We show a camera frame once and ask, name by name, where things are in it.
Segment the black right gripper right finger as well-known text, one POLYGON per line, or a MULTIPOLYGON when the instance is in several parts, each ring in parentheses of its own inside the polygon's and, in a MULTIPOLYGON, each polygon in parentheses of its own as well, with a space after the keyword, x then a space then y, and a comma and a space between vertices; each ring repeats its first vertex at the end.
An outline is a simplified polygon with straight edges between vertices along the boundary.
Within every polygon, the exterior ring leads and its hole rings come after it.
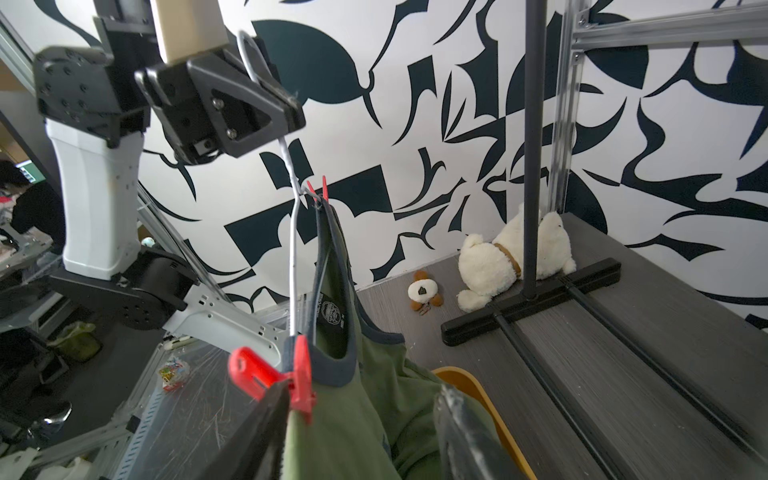
POLYGON ((453 386, 441 387, 434 421, 443 479, 526 479, 470 408, 468 398, 453 386))

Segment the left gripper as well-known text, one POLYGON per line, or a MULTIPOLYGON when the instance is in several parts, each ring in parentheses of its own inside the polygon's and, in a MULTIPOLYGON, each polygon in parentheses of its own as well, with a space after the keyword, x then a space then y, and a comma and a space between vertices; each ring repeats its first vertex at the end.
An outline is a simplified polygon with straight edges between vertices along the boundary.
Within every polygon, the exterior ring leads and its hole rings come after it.
POLYGON ((235 45, 194 55, 196 33, 156 34, 150 14, 100 14, 94 23, 99 47, 36 55, 38 110, 50 121, 116 148, 146 131, 151 107, 178 159, 241 157, 306 125, 263 43, 245 46, 251 79, 235 45))

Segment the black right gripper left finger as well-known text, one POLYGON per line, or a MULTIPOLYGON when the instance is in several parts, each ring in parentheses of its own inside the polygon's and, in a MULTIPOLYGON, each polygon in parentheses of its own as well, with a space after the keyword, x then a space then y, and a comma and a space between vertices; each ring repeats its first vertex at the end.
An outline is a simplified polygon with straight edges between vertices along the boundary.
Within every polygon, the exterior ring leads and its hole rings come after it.
POLYGON ((290 391, 287 381, 271 386, 198 479, 280 479, 290 391))

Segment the green tank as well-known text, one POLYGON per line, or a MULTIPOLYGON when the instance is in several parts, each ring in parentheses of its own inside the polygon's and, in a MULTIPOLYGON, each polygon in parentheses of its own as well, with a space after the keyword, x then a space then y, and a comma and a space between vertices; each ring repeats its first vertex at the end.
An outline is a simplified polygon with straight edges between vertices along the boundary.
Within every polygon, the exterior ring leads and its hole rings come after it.
POLYGON ((445 382, 407 356, 400 333, 362 306, 333 207, 314 203, 312 290, 298 318, 306 336, 312 419, 288 416, 283 479, 441 479, 434 406, 445 382))

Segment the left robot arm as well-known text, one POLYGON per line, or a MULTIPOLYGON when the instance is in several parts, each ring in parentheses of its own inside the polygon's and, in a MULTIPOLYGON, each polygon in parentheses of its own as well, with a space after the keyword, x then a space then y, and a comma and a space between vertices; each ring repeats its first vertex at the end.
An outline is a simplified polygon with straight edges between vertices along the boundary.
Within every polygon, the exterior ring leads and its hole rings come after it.
POLYGON ((225 296, 184 247, 140 244, 140 160, 158 119, 183 165, 240 157, 301 129, 299 102, 262 43, 231 35, 215 1, 98 1, 86 47, 49 44, 31 63, 66 220, 53 286, 124 324, 241 347, 280 367, 279 329, 225 296))

